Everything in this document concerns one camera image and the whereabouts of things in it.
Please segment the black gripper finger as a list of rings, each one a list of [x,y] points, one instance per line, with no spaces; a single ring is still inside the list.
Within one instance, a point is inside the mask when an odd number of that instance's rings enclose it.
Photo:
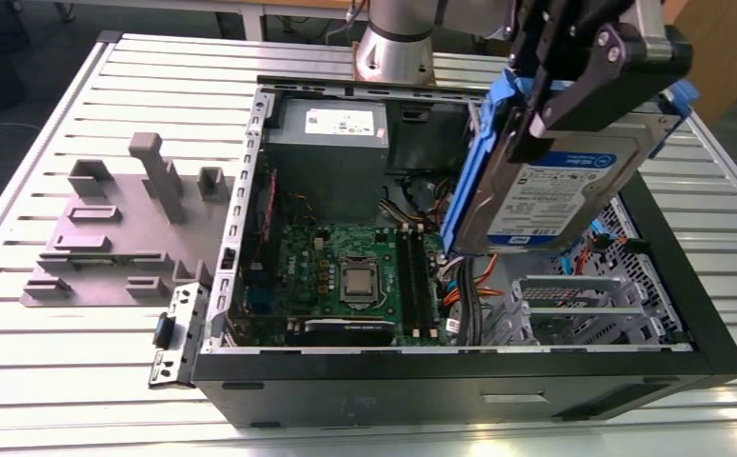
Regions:
[[[679,29],[659,33],[628,22],[604,22],[585,31],[546,26],[516,53],[514,74],[525,84],[510,116],[506,155],[528,163],[549,151],[530,131],[600,131],[668,89],[691,71],[693,47]]]

